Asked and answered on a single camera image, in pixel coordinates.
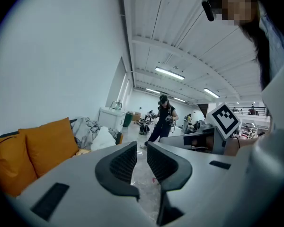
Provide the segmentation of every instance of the glove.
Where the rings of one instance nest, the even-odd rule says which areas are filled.
[[[173,118],[172,116],[167,116],[167,117],[165,118],[165,121],[166,121],[166,122],[173,122],[173,120],[174,120],[174,118]]]

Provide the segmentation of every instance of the orange pillow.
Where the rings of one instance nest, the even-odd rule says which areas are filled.
[[[26,136],[27,152],[38,177],[71,158],[79,150],[69,118],[18,131]]]
[[[12,196],[19,195],[37,179],[25,145],[25,135],[0,138],[0,187]]]

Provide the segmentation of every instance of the cardboard box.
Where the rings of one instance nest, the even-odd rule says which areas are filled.
[[[132,121],[140,121],[141,113],[139,112],[133,112],[133,119]]]

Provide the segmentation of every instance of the gray blanket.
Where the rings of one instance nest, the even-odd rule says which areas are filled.
[[[79,148],[90,150],[93,140],[99,133],[99,130],[95,133],[91,131],[94,126],[99,127],[99,130],[101,128],[100,124],[96,121],[90,121],[89,118],[79,118],[71,123],[72,132]]]

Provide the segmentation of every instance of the railing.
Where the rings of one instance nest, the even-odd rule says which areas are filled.
[[[265,107],[230,107],[235,114],[266,116]]]

